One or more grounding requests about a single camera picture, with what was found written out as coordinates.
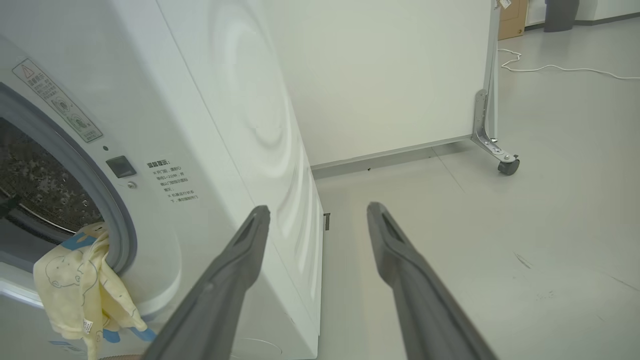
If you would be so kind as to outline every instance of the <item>white washing machine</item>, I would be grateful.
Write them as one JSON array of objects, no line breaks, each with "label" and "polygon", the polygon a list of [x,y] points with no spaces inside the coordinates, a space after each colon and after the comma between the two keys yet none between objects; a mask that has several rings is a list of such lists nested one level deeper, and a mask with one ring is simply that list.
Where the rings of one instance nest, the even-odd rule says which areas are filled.
[{"label": "white washing machine", "polygon": [[[259,2],[3,0],[0,131],[0,200],[20,196],[0,220],[3,359],[83,356],[30,274],[82,225],[106,221],[108,263],[158,332],[261,204],[232,356],[316,357],[323,210]],[[119,336],[100,356],[148,345]]]}]

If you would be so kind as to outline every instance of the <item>trash can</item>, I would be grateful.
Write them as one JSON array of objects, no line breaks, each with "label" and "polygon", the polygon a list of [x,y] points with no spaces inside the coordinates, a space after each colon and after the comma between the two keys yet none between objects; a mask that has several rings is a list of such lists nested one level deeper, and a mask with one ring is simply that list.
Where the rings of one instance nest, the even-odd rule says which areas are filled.
[{"label": "trash can", "polygon": [[566,31],[573,28],[580,0],[545,0],[545,32]]}]

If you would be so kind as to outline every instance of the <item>gray floor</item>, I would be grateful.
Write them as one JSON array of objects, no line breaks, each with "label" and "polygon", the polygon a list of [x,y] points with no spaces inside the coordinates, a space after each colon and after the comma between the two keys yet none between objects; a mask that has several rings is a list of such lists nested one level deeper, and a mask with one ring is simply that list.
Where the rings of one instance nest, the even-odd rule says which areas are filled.
[{"label": "gray floor", "polygon": [[[531,31],[500,47],[524,54],[520,69],[554,63],[640,76],[639,35],[632,19]],[[404,358],[367,233],[372,200],[387,206],[501,359],[638,358],[640,81],[501,70],[499,89],[500,145],[522,160],[515,175],[461,142],[317,181],[331,213],[318,359]]]}]

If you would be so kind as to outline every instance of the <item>warning triangle symbol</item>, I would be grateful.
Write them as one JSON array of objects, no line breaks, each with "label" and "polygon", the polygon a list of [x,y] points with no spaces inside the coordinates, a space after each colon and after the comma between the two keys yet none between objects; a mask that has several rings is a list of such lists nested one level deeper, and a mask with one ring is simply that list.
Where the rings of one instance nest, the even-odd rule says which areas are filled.
[{"label": "warning triangle symbol", "polygon": [[27,77],[27,79],[33,76],[33,70],[29,69],[24,65],[22,66],[22,71],[24,71],[24,75]]}]

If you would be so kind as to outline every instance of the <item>caster wheel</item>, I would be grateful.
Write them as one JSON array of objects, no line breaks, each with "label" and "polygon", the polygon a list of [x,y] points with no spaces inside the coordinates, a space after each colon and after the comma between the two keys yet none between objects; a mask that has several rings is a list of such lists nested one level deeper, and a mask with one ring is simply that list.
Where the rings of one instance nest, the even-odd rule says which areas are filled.
[{"label": "caster wheel", "polygon": [[500,163],[500,165],[498,165],[498,170],[505,175],[513,175],[516,170],[518,170],[519,166],[520,160],[516,159],[516,161],[512,163]]}]

